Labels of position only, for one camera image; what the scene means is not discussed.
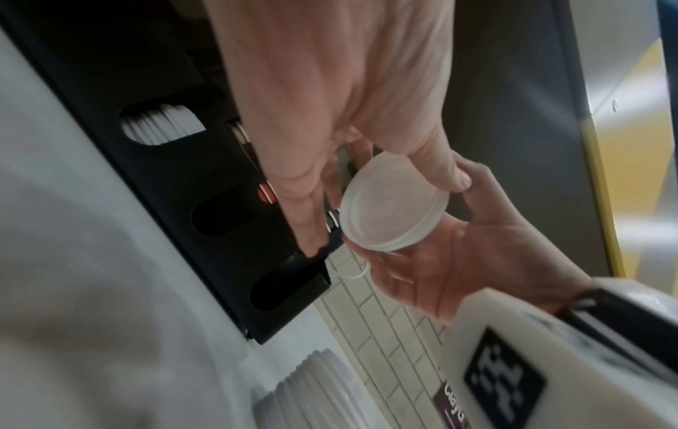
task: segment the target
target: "round lid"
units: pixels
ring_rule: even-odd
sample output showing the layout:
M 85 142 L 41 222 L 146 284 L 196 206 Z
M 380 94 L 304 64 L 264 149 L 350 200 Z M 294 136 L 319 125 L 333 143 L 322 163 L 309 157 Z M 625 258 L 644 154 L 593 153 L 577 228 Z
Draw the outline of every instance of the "round lid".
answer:
M 391 252 L 423 240 L 440 222 L 450 195 L 428 183 L 404 155 L 380 153 L 348 185 L 339 209 L 346 237 Z

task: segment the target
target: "plastic lid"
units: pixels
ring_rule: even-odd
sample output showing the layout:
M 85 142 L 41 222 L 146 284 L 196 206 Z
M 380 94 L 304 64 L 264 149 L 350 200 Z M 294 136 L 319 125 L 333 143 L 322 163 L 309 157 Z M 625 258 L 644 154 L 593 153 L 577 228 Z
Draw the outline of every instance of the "plastic lid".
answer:
M 339 209 L 346 237 L 392 252 L 423 240 L 440 222 L 450 195 L 428 183 L 408 157 L 381 153 L 348 185 Z

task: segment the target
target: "white counter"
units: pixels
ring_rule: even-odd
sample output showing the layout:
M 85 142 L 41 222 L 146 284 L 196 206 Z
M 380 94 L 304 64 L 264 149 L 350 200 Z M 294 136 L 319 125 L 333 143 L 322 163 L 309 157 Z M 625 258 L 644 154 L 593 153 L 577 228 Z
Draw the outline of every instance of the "white counter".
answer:
M 3 428 L 253 428 L 313 350 L 314 307 L 245 341 L 18 50 L 0 34 Z

